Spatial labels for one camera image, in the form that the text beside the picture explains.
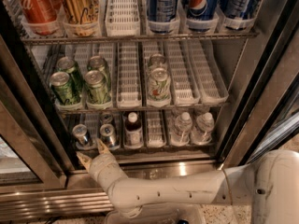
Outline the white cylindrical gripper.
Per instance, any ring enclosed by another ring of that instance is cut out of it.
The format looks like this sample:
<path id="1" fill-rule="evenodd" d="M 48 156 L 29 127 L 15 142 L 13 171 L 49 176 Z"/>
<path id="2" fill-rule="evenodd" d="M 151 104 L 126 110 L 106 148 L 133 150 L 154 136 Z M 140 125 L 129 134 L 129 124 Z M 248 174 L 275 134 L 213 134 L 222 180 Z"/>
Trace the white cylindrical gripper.
<path id="1" fill-rule="evenodd" d="M 90 176 L 102 187 L 108 190 L 110 186 L 119 179 L 127 178 L 127 174 L 120 168 L 115 157 L 110 153 L 108 147 L 101 139 L 96 139 L 99 156 L 93 160 L 81 152 L 77 152 L 77 157 L 81 164 L 89 169 Z"/>

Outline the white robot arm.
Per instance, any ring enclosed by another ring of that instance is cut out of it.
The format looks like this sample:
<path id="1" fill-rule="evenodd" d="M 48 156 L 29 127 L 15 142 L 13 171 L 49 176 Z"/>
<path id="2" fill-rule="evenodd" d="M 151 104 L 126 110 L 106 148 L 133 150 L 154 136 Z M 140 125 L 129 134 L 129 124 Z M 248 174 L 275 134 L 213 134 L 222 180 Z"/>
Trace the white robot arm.
<path id="1" fill-rule="evenodd" d="M 145 205 L 195 203 L 250 205 L 252 224 L 298 224 L 299 153 L 273 150 L 257 161 L 222 170 L 162 179 L 131 178 L 102 143 L 99 155 L 77 157 L 123 216 Z"/>

